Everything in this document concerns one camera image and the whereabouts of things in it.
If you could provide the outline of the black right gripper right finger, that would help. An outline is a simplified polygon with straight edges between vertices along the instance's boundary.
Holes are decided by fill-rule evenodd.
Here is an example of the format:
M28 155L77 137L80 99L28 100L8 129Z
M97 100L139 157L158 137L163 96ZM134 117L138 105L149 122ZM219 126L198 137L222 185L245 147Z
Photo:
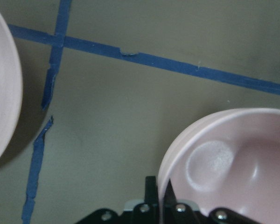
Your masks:
M172 206L176 205L176 203L177 203L177 199L173 190L171 180L169 179L164 194L164 207L171 208Z

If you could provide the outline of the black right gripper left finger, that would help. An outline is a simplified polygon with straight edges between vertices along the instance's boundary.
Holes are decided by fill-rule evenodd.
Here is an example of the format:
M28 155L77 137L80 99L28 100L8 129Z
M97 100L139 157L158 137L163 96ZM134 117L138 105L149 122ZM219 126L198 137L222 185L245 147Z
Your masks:
M147 176L145 178L145 204L155 210L159 208L156 176Z

